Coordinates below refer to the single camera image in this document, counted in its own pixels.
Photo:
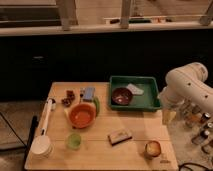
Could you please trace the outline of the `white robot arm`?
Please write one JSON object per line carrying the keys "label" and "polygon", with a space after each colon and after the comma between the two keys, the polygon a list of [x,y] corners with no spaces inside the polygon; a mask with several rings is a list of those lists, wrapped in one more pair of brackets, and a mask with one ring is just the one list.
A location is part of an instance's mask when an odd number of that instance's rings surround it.
{"label": "white robot arm", "polygon": [[164,125],[172,120],[176,110],[186,100],[203,112],[213,114],[213,88],[205,84],[207,78],[208,70],[199,62],[172,69],[166,74],[166,86],[158,95]]}

